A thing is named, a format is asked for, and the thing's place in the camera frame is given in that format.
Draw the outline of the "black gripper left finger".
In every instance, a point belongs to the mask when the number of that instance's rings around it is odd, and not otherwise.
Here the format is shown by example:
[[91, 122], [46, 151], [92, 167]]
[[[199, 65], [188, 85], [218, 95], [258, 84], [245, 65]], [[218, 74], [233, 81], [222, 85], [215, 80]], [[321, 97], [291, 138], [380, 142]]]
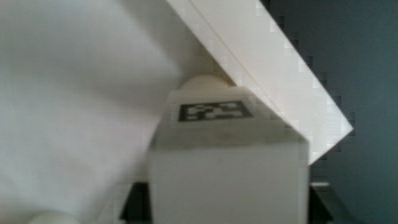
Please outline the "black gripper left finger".
[[149, 184], [146, 182], [133, 183], [119, 219], [124, 224], [153, 224]]

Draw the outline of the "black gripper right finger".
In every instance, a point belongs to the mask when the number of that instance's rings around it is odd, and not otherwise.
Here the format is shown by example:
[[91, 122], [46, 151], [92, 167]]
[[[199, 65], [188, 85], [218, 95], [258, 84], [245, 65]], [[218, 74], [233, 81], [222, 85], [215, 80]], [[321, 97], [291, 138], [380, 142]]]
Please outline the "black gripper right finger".
[[345, 211], [336, 193], [327, 182], [309, 184], [307, 224], [337, 224]]

